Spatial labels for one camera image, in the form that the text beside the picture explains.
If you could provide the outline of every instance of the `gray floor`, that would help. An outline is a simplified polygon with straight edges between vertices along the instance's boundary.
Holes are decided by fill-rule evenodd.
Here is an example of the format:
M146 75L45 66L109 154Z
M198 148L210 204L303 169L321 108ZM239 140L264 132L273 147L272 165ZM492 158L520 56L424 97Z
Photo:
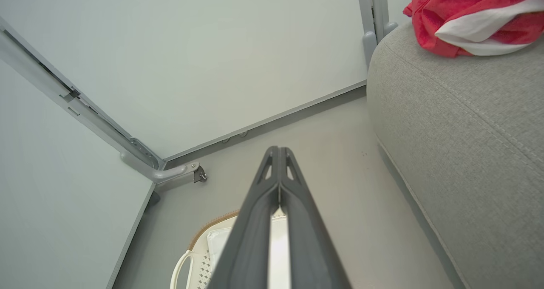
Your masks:
M349 95L340 98L347 103L198 157L209 180L161 193L142 219L115 288L168 288L193 235L239 209L272 145L288 146L297 157L353 288L462 288L377 144L366 97Z

